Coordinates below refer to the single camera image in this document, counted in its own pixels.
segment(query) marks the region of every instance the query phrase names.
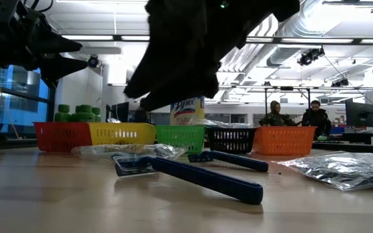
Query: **plastic basket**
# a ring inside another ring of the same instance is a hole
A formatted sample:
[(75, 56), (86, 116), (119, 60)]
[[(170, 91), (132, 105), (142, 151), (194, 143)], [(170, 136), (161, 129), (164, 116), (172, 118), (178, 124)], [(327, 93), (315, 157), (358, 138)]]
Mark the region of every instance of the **plastic basket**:
[(154, 144), (155, 126), (147, 123), (88, 123), (93, 145)]
[(158, 143), (175, 147), (189, 146), (187, 153), (200, 153), (205, 126), (156, 126)]
[(315, 130), (311, 126), (259, 127), (253, 148), (262, 155), (309, 155)]
[(70, 152), (77, 146), (91, 146), (90, 130), (86, 123), (35, 122), (38, 149)]
[(255, 128), (207, 128), (211, 150), (227, 153), (249, 153), (253, 147)]

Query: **black cable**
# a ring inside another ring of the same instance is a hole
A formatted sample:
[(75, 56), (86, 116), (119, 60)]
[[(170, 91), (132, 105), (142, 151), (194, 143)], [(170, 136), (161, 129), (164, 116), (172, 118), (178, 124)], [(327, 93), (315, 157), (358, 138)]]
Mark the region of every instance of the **black cable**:
[(37, 5), (38, 5), (38, 2), (39, 2), (39, 1), (40, 1), (40, 0), (34, 0), (34, 2), (33, 2), (32, 5), (31, 5), (31, 9), (35, 10), (36, 7), (37, 7)]
[[(328, 62), (329, 62), (329, 64), (339, 73), (339, 75), (341, 75), (342, 77), (344, 77), (343, 76), (343, 74), (335, 67), (335, 65), (333, 65), (333, 63), (332, 62), (330, 62), (330, 60), (328, 59), (328, 57), (326, 57), (326, 56), (323, 56), (324, 58), (326, 58), (327, 60), (328, 60)], [(349, 85), (351, 85), (352, 87), (354, 87), (354, 88), (356, 88), (354, 85), (352, 85), (352, 83), (350, 83), (349, 82), (349, 80), (348, 80), (348, 83), (349, 83)], [(373, 101), (372, 100), (370, 100), (368, 97), (366, 97), (365, 96), (365, 94), (363, 94), (360, 90), (358, 90), (358, 89), (356, 89), (356, 91), (359, 93), (359, 94), (361, 94), (364, 98), (366, 98), (371, 104), (373, 104)]]
[(44, 12), (50, 10), (50, 9), (52, 8), (52, 5), (53, 5), (53, 4), (54, 4), (54, 0), (51, 0), (51, 3), (50, 3), (50, 5), (49, 5), (49, 7), (47, 7), (47, 8), (44, 9), (44, 10), (39, 10), (39, 12), (40, 12), (40, 13), (44, 13)]

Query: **black basket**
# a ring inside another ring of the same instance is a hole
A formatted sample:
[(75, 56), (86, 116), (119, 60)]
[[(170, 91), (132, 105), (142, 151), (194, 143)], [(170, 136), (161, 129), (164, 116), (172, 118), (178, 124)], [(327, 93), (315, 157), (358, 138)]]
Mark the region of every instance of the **black basket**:
[(210, 149), (227, 153), (251, 152), (255, 132), (255, 128), (207, 128)]

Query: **green cylinder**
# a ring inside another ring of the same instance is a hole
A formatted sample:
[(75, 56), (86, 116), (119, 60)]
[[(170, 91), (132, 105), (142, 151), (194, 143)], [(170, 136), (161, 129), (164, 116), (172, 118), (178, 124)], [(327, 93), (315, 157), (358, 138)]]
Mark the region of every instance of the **green cylinder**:
[(79, 112), (76, 113), (76, 121), (77, 122), (95, 122), (96, 115), (91, 112), (92, 107), (91, 105), (81, 105), (79, 108)]
[(70, 116), (70, 120), (69, 122), (77, 122), (77, 119), (76, 119), (76, 114), (80, 111), (80, 106), (76, 106), (76, 108), (74, 109), (74, 113)]
[(100, 108), (99, 107), (93, 107), (91, 109), (91, 112), (95, 114), (96, 118), (95, 118), (95, 122), (101, 122), (102, 121), (102, 117), (100, 116)]
[(54, 115), (54, 122), (68, 122), (70, 119), (70, 106), (67, 104), (58, 105), (58, 112)]

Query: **green basket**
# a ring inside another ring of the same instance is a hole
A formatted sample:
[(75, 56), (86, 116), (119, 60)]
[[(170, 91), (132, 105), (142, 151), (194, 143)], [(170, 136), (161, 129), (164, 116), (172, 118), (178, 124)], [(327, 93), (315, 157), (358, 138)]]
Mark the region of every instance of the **green basket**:
[(156, 126), (158, 143), (175, 147), (189, 146), (187, 153), (200, 153), (204, 144), (205, 126)]

